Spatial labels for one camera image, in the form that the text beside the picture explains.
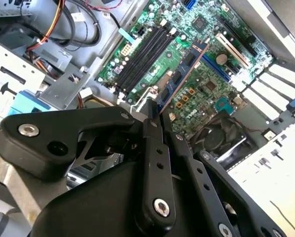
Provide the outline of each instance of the blue connector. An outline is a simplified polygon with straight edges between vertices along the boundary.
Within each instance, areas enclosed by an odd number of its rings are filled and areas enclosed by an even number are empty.
[[[196,0],[191,0],[188,2],[188,4],[186,5],[186,8],[188,10],[191,10],[191,8],[193,7],[193,5],[196,3]]]
[[[204,61],[208,66],[210,66],[216,73],[218,73],[227,83],[230,82],[231,77],[225,73],[219,65],[217,65],[214,61],[212,61],[208,56],[203,55],[201,58],[202,61]]]

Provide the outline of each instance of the orange wire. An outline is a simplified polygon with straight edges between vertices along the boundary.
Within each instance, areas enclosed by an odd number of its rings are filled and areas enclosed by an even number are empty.
[[[55,13],[55,17],[54,17],[53,22],[50,25],[48,31],[46,32],[45,36],[42,38],[42,40],[40,41],[40,43],[37,43],[37,44],[35,44],[35,45],[31,46],[31,47],[28,47],[27,51],[31,51],[31,50],[39,47],[41,43],[44,43],[47,40],[47,38],[52,33],[52,31],[53,31],[53,29],[54,29],[54,27],[55,27],[55,25],[56,25],[56,23],[57,23],[57,21],[59,19],[59,12],[64,7],[64,5],[65,5],[65,1],[64,0],[62,0],[61,2],[58,3],[57,9],[56,9],[56,13]]]

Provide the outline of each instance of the black expansion slot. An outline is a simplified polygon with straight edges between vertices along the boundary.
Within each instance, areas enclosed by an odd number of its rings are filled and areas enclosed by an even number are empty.
[[[253,56],[256,57],[258,54],[257,52],[248,44],[246,43],[244,40],[241,39],[241,37],[238,35],[238,33],[236,33],[236,31],[234,30],[234,28],[226,21],[226,19],[224,19],[223,17],[219,17],[218,18],[219,22],[225,27],[225,29],[232,34],[233,37],[235,37],[240,43],[241,45]]]

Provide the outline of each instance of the red wire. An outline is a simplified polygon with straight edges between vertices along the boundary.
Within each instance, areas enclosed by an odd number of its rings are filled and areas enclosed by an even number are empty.
[[[121,5],[123,0],[120,0],[120,2],[113,6],[113,7],[102,7],[102,6],[91,6],[88,4],[88,0],[85,0],[86,5],[90,8],[90,9],[103,9],[103,10],[111,10],[111,9],[115,9],[117,7],[119,7]]]

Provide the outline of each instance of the gray metal panel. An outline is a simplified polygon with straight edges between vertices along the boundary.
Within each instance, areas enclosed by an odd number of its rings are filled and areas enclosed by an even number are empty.
[[[266,2],[295,37],[295,0],[266,0]]]
[[[295,64],[295,58],[269,29],[247,0],[227,0],[252,31],[273,51],[276,57]]]

